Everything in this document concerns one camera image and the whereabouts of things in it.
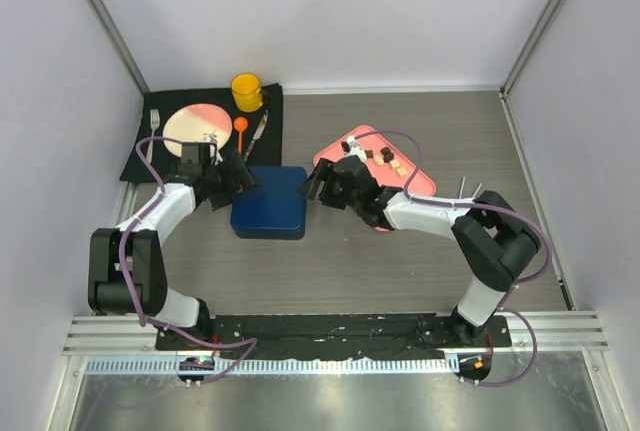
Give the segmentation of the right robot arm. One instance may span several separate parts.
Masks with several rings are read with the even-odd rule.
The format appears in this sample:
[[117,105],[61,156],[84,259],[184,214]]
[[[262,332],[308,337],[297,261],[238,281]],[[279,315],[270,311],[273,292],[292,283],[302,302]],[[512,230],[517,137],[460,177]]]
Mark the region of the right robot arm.
[[353,155],[336,163],[320,160],[299,191],[327,207],[353,209],[372,228],[418,231],[456,242],[472,273],[451,314],[453,337],[465,346],[486,336],[489,319],[525,281],[522,273],[538,252],[551,253],[540,228],[496,192],[475,199],[412,195],[405,187],[380,184]]

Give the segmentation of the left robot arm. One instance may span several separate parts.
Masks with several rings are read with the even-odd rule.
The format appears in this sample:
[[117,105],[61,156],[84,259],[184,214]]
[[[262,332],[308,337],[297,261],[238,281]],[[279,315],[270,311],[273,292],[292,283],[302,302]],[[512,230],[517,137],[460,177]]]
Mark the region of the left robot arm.
[[200,350],[213,341],[208,306],[169,286],[162,245],[202,203],[212,210],[224,208],[259,182],[235,148],[195,142],[181,148],[172,174],[159,180],[137,213],[92,234],[88,304],[98,315],[134,314],[141,325],[167,329]]

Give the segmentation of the dark blue box lid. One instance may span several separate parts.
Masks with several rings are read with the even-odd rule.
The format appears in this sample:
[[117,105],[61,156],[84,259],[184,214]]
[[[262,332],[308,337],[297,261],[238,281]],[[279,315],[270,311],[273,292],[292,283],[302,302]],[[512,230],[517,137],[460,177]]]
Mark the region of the dark blue box lid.
[[232,205],[233,227],[297,228],[306,225],[306,198],[299,188],[307,174],[296,166],[250,166],[260,187],[238,195]]

